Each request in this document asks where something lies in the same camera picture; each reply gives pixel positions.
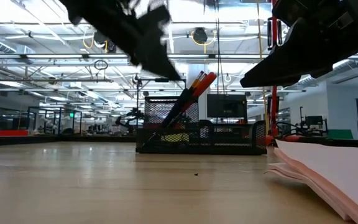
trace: pink paper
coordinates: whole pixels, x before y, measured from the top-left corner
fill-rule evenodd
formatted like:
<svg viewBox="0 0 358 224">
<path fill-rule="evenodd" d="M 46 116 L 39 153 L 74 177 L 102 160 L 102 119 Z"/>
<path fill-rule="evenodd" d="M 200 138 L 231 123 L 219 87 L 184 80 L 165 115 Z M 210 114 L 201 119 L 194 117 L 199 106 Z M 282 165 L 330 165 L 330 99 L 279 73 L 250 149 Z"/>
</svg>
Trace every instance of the pink paper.
<svg viewBox="0 0 358 224">
<path fill-rule="evenodd" d="M 320 186 L 358 223 L 358 148 L 277 142 L 276 155 Z"/>
<path fill-rule="evenodd" d="M 352 220 L 349 215 L 341 208 L 325 191 L 321 189 L 316 183 L 312 180 L 307 178 L 306 176 L 300 174 L 299 172 L 293 170 L 289 165 L 286 163 L 275 163 L 268 165 L 268 172 L 272 172 L 277 174 L 283 178 L 299 182 L 302 184 L 306 184 L 309 186 L 317 195 L 319 195 L 331 208 L 338 213 L 338 215 L 345 221 Z"/>
</svg>

